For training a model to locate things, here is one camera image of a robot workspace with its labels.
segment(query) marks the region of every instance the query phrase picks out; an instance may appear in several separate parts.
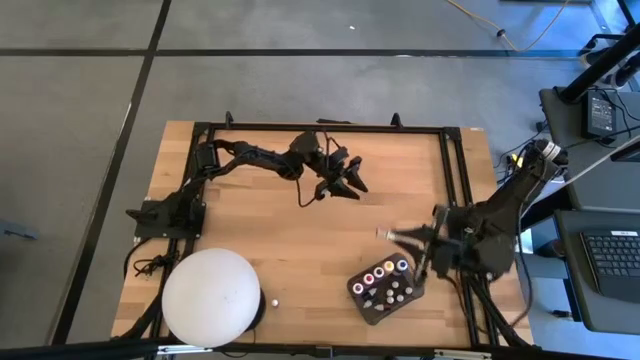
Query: white cable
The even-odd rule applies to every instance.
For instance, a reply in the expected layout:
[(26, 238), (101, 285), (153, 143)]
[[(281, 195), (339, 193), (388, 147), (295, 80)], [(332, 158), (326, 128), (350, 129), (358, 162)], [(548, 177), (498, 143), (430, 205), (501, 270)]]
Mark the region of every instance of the white cable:
[(513, 42), (511, 42), (511, 40), (509, 39), (509, 37), (507, 36), (507, 33), (504, 31), (504, 28), (501, 28), (500, 26), (496, 25), (496, 23), (494, 23), (491, 20), (488, 20), (486, 18), (483, 18), (482, 16), (478, 15), (478, 14), (474, 14), (471, 11), (465, 9), (464, 7), (462, 7), (462, 5), (458, 4), (457, 2), (453, 1), (453, 0), (446, 0), (449, 4), (455, 6), (458, 10), (462, 11), (463, 13), (469, 15), (472, 18), (478, 19), (480, 21), (483, 21), (491, 26), (493, 26), (494, 28), (496, 28), (496, 30), (498, 30), (498, 32), (503, 31), (502, 35), (500, 35), (502, 38), (504, 38), (504, 40), (507, 42), (507, 44), (509, 44), (509, 46), (513, 49), (513, 51), (516, 52), (525, 52), (528, 51), (529, 49), (531, 49), (535, 44), (538, 43), (538, 41), (540, 41), (540, 39), (542, 39), (542, 37), (547, 33), (547, 31), (549, 31), (549, 29), (551, 28), (551, 26), (556, 22), (556, 20), (558, 19), (558, 17), (560, 16), (560, 14), (562, 14), (562, 11), (564, 11), (564, 9), (567, 7), (567, 5), (569, 4), (569, 2), (571, 0), (565, 0), (564, 4), (562, 4), (562, 7), (560, 8), (560, 10), (558, 10), (558, 13), (556, 14), (556, 16), (553, 18), (553, 20), (551, 20), (551, 22), (549, 23), (549, 25), (547, 25), (547, 27), (542, 31), (542, 33), (540, 33), (540, 35), (526, 48), (524, 49), (518, 49)]

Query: black stand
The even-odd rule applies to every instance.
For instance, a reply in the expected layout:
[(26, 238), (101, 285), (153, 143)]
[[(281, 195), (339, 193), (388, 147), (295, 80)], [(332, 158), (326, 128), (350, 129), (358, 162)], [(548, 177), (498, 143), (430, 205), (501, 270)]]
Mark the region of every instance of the black stand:
[(590, 68), (585, 70), (573, 82), (560, 92), (565, 102), (574, 102), (589, 87), (603, 77), (616, 64), (624, 60), (640, 45), (640, 25), (635, 25), (618, 42), (605, 52)]
[(256, 316), (253, 318), (253, 321), (251, 321), (251, 324), (249, 324), (249, 327), (247, 328), (246, 331), (251, 331), (255, 329), (256, 326), (258, 326), (258, 324), (260, 323), (260, 321), (262, 321), (262, 318), (264, 317), (266, 308), (267, 308), (267, 300), (264, 296), (264, 292), (262, 291), (262, 289), (260, 289), (260, 304), (258, 304), (258, 311), (256, 312)]

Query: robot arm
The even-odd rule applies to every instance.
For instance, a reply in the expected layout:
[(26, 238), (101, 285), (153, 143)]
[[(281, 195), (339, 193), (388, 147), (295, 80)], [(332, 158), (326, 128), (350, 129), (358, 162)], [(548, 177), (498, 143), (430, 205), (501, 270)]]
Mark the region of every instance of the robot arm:
[[(495, 280), (511, 268), (522, 213), (566, 165), (566, 152), (559, 146), (532, 141), (524, 149), (522, 167), (487, 201), (468, 207), (438, 205), (431, 227), (379, 231), (379, 236), (413, 256), (418, 285), (424, 284), (429, 264), (439, 278), (456, 268)], [(448, 236), (440, 235), (445, 225)]]
[[(233, 156), (227, 164), (220, 166), (216, 151), (224, 149)], [(127, 210), (127, 215), (136, 220), (136, 236), (193, 238), (201, 233), (204, 205), (199, 193), (207, 180), (224, 176), (241, 165), (251, 165), (276, 172), (281, 178), (297, 181), (304, 171), (304, 165), (322, 178), (314, 193), (314, 200), (322, 200), (327, 193), (331, 196), (359, 200), (360, 196), (351, 187), (367, 192), (358, 170), (362, 159), (356, 156), (348, 165), (346, 147), (338, 146), (331, 154), (325, 154), (318, 143), (315, 131), (306, 131), (296, 137), (289, 150), (279, 154), (262, 149), (246, 141), (229, 142), (214, 140), (199, 144), (192, 154), (195, 172), (178, 190), (162, 201), (146, 201), (140, 210)]]

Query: table leg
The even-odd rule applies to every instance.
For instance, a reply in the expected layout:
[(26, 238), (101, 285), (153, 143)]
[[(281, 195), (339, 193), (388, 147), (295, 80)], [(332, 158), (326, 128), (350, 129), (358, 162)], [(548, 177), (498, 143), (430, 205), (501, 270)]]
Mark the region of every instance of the table leg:
[(522, 231), (532, 227), (533, 225), (546, 220), (553, 215), (555, 210), (571, 210), (571, 199), (566, 187), (556, 191), (546, 198), (531, 205), (529, 211), (522, 217), (520, 221)]

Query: desk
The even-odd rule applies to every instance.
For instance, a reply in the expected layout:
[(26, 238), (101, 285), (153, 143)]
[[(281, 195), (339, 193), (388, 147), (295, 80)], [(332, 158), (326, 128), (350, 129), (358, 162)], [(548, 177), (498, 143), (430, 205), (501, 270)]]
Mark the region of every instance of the desk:
[[(620, 97), (629, 112), (635, 117), (640, 117), (640, 94), (620, 92)], [(615, 94), (610, 93), (610, 98), (620, 106)], [(564, 104), (552, 89), (541, 90), (540, 100), (555, 143), (567, 146), (584, 140), (580, 136), (581, 104)], [(624, 130), (620, 109), (616, 109), (616, 121), (618, 130)], [(638, 125), (638, 121), (629, 117), (627, 122), (629, 127)], [(640, 129), (633, 130), (631, 134), (640, 134)], [(627, 140), (626, 134), (620, 134), (611, 146), (620, 146)], [(571, 179), (610, 152), (611, 149), (594, 142), (569, 149), (569, 166), (565, 180)], [(522, 219), (522, 227), (528, 228), (548, 218), (556, 209), (640, 213), (640, 192), (634, 191), (638, 188), (637, 179), (640, 179), (640, 164), (606, 159), (580, 179), (534, 204)]]
[[(193, 126), (193, 122), (167, 123), (149, 187), (150, 198), (162, 199), (178, 188)], [(284, 151), (297, 134), (217, 130), (215, 137)], [(455, 291), (433, 273), (425, 296), (376, 326), (367, 325), (360, 317), (345, 287), (352, 275), (399, 251), (375, 238), (376, 227), (430, 223), (433, 206), (447, 202), (438, 136), (331, 135), (352, 156), (363, 158), (360, 174), (370, 192), (360, 201), (327, 198), (299, 209), (294, 183), (263, 169), (242, 166), (207, 183), (205, 226), (196, 251), (222, 247), (239, 253), (256, 269), (267, 303), (279, 300), (278, 308), (267, 307), (256, 329), (257, 344), (468, 348), (466, 323)], [(473, 199), (486, 199), (496, 186), (486, 134), (481, 129), (463, 129), (462, 139)], [(219, 154), (222, 163), (229, 160), (227, 154)], [(310, 173), (305, 171), (300, 181), (303, 202), (312, 196), (318, 182)], [(454, 171), (453, 175), (461, 199), (459, 173)], [(152, 239), (134, 253), (130, 264), (164, 254), (166, 249), (166, 239)], [(161, 271), (150, 278), (135, 277), (134, 273), (130, 269), (124, 283), (114, 336), (131, 327), (158, 290)], [(491, 293), (509, 321), (524, 308), (515, 268), (491, 286)], [(482, 311), (476, 314), (478, 324), (484, 327)], [(517, 330), (525, 340), (532, 341), (527, 321)], [(253, 340), (245, 335), (237, 342)]]
[(597, 292), (579, 236), (590, 229), (637, 229), (640, 215), (558, 211), (554, 218), (566, 249), (569, 278), (584, 325), (592, 331), (640, 334), (640, 304), (611, 299)]

